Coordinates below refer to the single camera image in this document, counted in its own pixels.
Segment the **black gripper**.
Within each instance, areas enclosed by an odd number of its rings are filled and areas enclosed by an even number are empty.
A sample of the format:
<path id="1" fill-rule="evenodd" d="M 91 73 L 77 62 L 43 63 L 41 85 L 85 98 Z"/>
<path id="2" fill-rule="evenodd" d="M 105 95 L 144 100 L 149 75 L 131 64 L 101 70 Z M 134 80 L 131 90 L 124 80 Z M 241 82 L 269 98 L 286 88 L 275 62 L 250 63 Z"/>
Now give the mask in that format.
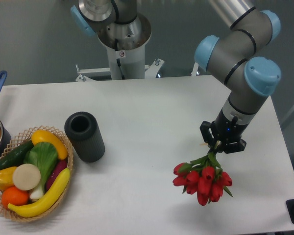
<path id="1" fill-rule="evenodd" d="M 223 149 L 226 154 L 242 152 L 246 147 L 242 134 L 253 118 L 254 114 L 223 107 L 214 122 L 203 121 L 199 129 L 211 149 Z"/>

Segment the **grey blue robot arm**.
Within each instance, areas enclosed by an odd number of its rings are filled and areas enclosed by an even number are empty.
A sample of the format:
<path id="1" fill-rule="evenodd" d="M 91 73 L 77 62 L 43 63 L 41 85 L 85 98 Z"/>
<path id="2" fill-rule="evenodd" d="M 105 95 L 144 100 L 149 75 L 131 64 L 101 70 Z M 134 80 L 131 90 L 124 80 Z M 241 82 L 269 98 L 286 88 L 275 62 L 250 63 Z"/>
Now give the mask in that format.
<path id="1" fill-rule="evenodd" d="M 276 14 L 259 11 L 248 0 L 212 0 L 210 5 L 231 32 L 224 39 L 204 38 L 194 60 L 231 93 L 217 118 L 204 121 L 200 131 L 211 152 L 240 152 L 246 146 L 244 130 L 281 79 L 272 60 L 256 56 L 278 36 L 281 23 Z M 70 11 L 79 29 L 97 35 L 106 47 L 112 79 L 147 78 L 145 45 L 151 26 L 136 1 L 80 0 Z"/>

